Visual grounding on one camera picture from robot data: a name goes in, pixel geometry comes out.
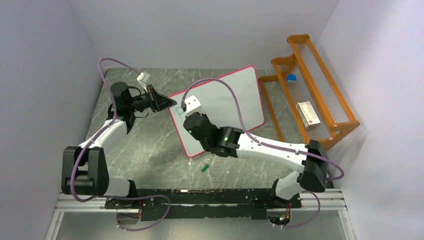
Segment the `pink-framed whiteboard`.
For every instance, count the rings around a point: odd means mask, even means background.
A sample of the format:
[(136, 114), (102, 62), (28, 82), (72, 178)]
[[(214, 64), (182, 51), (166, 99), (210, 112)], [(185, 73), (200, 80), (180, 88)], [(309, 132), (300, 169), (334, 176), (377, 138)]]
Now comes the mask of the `pink-framed whiteboard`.
[[(219, 79), (226, 82), (235, 93), (245, 127), (250, 131), (262, 126), (265, 122), (265, 114), (255, 67), (247, 66), (223, 75)], [(186, 113), (181, 108), (181, 100), (184, 92), (182, 90), (168, 96), (177, 102), (177, 105), (169, 109), (169, 113), (185, 154), (192, 158), (202, 154), (204, 150), (183, 127)], [(217, 127), (241, 128), (233, 96), (222, 83), (203, 82), (191, 88), (186, 96), (192, 95), (198, 98), (211, 123)]]

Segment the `green marker cap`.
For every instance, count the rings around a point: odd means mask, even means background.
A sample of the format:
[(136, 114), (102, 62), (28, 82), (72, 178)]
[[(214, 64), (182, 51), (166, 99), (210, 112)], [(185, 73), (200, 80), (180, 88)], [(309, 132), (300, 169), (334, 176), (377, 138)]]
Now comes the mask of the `green marker cap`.
[(205, 164), (202, 168), (201, 168), (201, 172), (206, 171), (209, 168), (209, 164)]

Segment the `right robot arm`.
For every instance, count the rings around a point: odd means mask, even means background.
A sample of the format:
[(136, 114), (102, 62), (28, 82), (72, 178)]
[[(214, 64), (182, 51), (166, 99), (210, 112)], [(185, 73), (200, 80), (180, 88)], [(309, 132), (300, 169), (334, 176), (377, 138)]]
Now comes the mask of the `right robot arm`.
[(294, 195), (310, 191), (323, 193), (327, 185), (327, 153), (321, 143), (294, 144), (259, 137), (235, 127), (217, 127), (205, 114), (195, 112), (186, 117), (184, 129), (202, 148), (222, 158), (252, 158), (281, 164), (292, 172), (277, 179), (270, 193), (270, 202), (282, 207)]

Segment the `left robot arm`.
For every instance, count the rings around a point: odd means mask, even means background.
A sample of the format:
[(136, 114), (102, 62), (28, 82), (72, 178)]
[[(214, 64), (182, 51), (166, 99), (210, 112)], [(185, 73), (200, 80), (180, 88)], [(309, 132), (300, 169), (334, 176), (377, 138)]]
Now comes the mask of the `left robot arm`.
[(126, 208), (134, 207), (139, 200), (132, 180), (111, 177), (106, 155), (133, 128), (135, 112), (151, 109), (160, 112), (177, 102), (158, 93), (148, 85), (144, 93), (132, 96), (131, 86), (116, 82), (111, 87), (117, 111), (108, 110), (104, 125), (91, 138), (78, 146), (63, 151), (61, 190), (64, 194), (86, 196), (113, 196)]

